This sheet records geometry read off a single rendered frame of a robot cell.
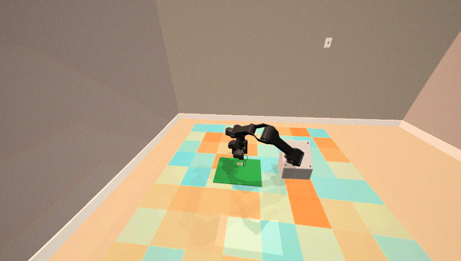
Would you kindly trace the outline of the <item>green circuit board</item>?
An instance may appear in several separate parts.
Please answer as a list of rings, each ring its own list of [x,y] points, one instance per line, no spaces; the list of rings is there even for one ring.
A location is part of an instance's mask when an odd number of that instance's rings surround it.
[[[260,159],[220,157],[213,183],[262,187]]]

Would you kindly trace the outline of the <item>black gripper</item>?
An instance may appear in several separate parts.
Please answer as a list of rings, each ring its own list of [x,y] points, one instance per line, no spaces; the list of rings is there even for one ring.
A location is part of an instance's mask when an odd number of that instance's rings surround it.
[[[245,139],[244,141],[237,141],[237,150],[234,151],[233,153],[233,158],[239,158],[239,159],[242,159],[243,158],[243,155],[244,155],[244,150],[245,150],[245,145],[247,144],[247,140]]]

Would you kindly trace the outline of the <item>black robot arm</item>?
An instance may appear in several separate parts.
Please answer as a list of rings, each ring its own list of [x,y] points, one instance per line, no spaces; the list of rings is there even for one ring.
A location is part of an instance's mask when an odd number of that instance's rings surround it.
[[[257,128],[263,128],[263,133],[258,139],[255,136],[255,132]],[[289,146],[285,141],[283,141],[279,137],[279,132],[275,129],[274,126],[267,125],[267,124],[250,124],[247,126],[240,126],[240,125],[234,125],[233,128],[226,128],[225,129],[225,134],[227,136],[230,136],[231,138],[236,138],[237,141],[244,141],[246,135],[252,135],[254,136],[259,142],[265,143],[265,144],[270,144],[276,146],[279,150],[281,150],[283,153],[285,153],[284,157],[286,158],[286,162],[293,164],[293,166],[300,166],[304,152],[299,149],[299,148],[293,148]],[[228,143],[228,148],[233,149],[235,148],[237,150],[237,143],[236,141],[230,141]]]

